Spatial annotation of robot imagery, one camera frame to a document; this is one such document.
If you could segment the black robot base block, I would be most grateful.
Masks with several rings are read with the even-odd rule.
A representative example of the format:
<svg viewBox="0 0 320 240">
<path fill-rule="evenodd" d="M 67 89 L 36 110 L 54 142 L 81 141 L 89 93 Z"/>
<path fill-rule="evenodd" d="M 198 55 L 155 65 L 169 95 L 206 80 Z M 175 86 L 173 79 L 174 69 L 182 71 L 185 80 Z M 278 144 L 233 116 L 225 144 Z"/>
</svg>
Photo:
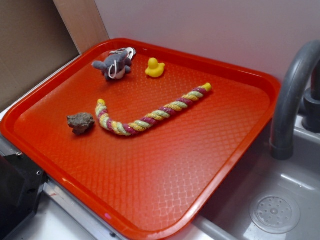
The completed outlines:
<svg viewBox="0 0 320 240">
<path fill-rule="evenodd" d="M 38 211 L 47 174 L 27 155 L 0 157 L 0 238 L 8 240 Z"/>
</svg>

